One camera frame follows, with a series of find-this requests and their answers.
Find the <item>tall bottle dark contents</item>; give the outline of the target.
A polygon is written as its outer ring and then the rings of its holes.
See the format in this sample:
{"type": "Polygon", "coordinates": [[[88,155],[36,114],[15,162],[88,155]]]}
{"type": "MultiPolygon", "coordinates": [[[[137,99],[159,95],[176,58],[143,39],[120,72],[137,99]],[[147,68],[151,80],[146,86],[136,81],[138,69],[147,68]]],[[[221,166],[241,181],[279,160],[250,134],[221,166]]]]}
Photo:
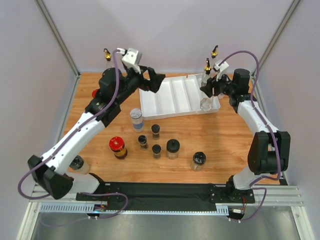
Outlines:
{"type": "Polygon", "coordinates": [[[216,46],[214,47],[214,49],[212,50],[212,52],[211,52],[211,58],[212,58],[212,59],[214,59],[214,58],[216,58],[216,57],[218,56],[218,48],[219,48],[219,46],[216,45],[216,46]]]}

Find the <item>oil bottle with dark sauce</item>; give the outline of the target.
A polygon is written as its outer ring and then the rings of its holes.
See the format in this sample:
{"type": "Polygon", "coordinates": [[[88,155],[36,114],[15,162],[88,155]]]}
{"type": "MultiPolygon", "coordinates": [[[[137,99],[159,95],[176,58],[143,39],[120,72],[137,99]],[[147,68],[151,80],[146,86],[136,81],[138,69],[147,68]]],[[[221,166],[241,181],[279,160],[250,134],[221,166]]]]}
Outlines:
{"type": "Polygon", "coordinates": [[[104,58],[106,60],[106,68],[107,69],[111,68],[112,67],[112,55],[107,48],[104,48],[103,52],[104,52],[104,58]]]}

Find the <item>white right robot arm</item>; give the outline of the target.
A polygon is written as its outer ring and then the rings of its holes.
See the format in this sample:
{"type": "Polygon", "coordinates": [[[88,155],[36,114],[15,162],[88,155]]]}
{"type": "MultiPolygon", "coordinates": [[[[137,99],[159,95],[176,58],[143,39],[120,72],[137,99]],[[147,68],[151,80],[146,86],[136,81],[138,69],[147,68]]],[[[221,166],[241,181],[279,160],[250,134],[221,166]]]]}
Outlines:
{"type": "Polygon", "coordinates": [[[200,83],[200,91],[208,98],[220,94],[228,96],[230,106],[243,118],[253,135],[247,167],[231,178],[233,185],[225,190],[227,200],[232,203],[244,196],[243,190],[262,179],[278,181],[289,165],[291,136],[287,131],[280,131],[262,113],[249,91],[249,81],[250,72],[238,68],[232,78],[217,74],[200,83]]]}

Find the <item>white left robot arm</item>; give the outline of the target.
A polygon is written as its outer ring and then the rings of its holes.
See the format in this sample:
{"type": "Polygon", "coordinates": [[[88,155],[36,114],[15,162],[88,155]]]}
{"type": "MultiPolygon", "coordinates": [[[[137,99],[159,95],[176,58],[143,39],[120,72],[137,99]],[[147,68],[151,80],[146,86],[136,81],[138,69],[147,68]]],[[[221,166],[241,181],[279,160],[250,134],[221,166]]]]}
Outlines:
{"type": "Polygon", "coordinates": [[[103,131],[121,112],[121,104],[137,89],[157,93],[165,74],[156,73],[151,67],[141,66],[142,72],[132,67],[126,75],[115,67],[106,69],[99,79],[94,98],[71,130],[42,156],[32,155],[28,161],[29,174],[46,192],[59,200],[69,192],[86,192],[93,200],[104,197],[105,188],[98,177],[91,173],[68,174],[68,168],[78,153],[103,131]]]}

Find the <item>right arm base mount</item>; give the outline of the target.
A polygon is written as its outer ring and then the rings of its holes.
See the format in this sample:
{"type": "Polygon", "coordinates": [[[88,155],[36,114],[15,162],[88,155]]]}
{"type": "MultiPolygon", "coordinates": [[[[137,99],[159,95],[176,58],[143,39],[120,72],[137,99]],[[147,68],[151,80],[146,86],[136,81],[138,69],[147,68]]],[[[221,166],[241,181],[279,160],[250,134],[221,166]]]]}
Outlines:
{"type": "Polygon", "coordinates": [[[209,183],[209,197],[212,203],[225,204],[254,204],[255,196],[252,189],[236,189],[232,181],[227,181],[225,185],[209,183]]]}

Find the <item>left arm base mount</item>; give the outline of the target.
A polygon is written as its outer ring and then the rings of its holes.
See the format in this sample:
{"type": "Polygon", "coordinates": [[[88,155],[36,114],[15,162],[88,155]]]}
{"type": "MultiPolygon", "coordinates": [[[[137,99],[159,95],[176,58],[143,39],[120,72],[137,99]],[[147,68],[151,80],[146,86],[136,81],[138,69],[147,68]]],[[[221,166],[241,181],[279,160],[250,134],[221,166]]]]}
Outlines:
{"type": "Polygon", "coordinates": [[[122,187],[115,183],[102,183],[94,193],[77,193],[75,199],[80,202],[93,203],[92,213],[99,216],[106,213],[121,213],[129,203],[128,197],[122,193],[122,187]]]}

